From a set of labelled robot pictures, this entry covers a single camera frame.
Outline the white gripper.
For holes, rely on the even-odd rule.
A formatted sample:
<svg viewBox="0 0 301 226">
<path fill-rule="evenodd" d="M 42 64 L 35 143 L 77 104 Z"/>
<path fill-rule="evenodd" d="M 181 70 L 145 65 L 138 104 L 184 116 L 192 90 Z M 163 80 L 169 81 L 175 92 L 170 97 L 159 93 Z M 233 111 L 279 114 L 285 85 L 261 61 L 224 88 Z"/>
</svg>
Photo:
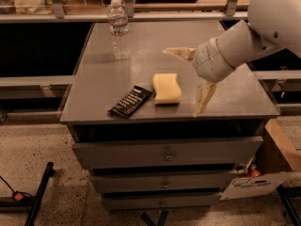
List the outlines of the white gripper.
<svg viewBox="0 0 301 226">
<path fill-rule="evenodd" d="M 199 77 L 208 81 L 198 85 L 196 100 L 198 103 L 194 116 L 204 112 L 214 96 L 217 84 L 228 77 L 235 69 L 223 58 L 217 46 L 217 38 L 210 39 L 197 49 L 189 47 L 167 47 L 166 55 L 175 56 L 184 61 L 192 61 Z"/>
</svg>

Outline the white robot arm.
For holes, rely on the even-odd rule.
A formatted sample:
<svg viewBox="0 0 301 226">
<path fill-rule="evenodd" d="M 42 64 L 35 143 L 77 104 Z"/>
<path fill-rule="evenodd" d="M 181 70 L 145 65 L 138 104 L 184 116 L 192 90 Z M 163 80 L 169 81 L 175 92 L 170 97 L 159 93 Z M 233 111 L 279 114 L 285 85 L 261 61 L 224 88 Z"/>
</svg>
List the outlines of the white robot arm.
<svg viewBox="0 0 301 226">
<path fill-rule="evenodd" d="M 242 64 L 282 49 L 301 57 L 301 0 L 252 0 L 246 21 L 196 48 L 167 47 L 163 52 L 192 62 L 205 80 L 197 110 L 201 113 L 217 83 Z"/>
</svg>

